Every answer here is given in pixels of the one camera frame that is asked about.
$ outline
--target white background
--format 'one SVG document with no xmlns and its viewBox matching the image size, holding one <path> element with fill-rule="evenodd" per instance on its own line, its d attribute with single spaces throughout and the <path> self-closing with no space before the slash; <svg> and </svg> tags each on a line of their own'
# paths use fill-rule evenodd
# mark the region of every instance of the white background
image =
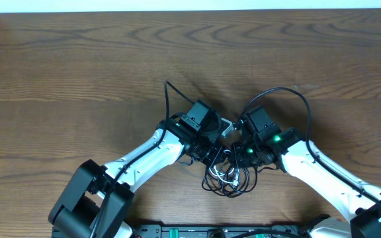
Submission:
<svg viewBox="0 0 381 238">
<path fill-rule="evenodd" d="M 381 0 L 0 0 L 0 13 L 381 8 Z"/>
</svg>

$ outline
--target green light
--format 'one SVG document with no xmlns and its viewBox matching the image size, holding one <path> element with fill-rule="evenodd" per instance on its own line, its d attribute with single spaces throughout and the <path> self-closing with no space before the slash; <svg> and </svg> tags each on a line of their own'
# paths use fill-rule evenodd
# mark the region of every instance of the green light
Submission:
<svg viewBox="0 0 381 238">
<path fill-rule="evenodd" d="M 275 142 L 278 142 L 278 141 L 280 141 L 282 138 L 280 138 L 280 136 L 275 136 L 273 139 L 274 139 Z"/>
</svg>

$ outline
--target wooden plank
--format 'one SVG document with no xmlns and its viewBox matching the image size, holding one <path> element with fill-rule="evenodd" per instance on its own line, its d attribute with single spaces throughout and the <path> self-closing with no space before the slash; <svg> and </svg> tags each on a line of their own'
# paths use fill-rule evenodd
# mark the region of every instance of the wooden plank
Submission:
<svg viewBox="0 0 381 238">
<path fill-rule="evenodd" d="M 232 120 L 260 91 L 293 87 L 310 101 L 317 146 L 381 186 L 381 10 L 0 15 L 0 236 L 48 237 L 48 213 L 82 162 L 111 161 L 152 135 L 165 79 Z M 283 128 L 305 130 L 296 97 L 260 104 Z M 171 112 L 189 108 L 171 93 Z M 282 172 L 225 199 L 201 189 L 203 171 L 163 169 L 137 191 L 128 219 L 341 218 Z"/>
</svg>

